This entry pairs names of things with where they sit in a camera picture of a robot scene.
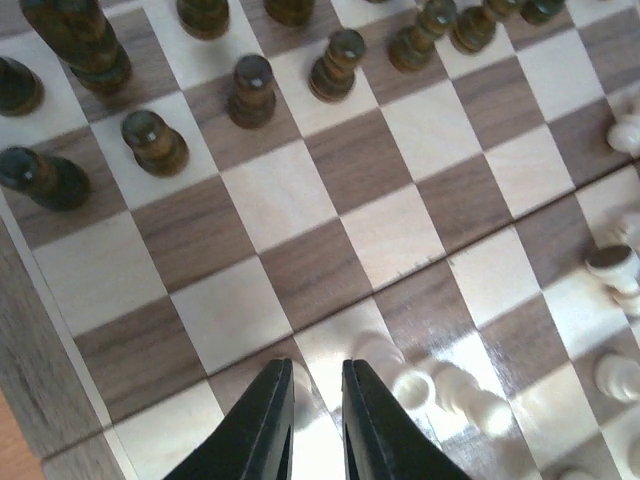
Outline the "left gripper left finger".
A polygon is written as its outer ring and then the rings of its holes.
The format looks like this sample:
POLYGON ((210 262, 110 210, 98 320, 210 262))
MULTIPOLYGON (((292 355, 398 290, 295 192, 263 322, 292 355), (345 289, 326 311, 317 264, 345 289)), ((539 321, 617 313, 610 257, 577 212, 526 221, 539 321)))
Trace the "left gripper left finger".
POLYGON ((293 363, 271 360, 215 431, 175 469, 184 480, 287 480, 294 436, 293 363))

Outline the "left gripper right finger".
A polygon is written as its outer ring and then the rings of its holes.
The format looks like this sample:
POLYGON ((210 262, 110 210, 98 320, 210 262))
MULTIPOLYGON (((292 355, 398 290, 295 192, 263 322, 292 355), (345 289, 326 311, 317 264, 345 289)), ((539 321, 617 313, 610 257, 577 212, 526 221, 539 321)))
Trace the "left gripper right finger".
POLYGON ((365 360, 342 364, 342 425, 348 479, 468 478, 423 435, 365 360))

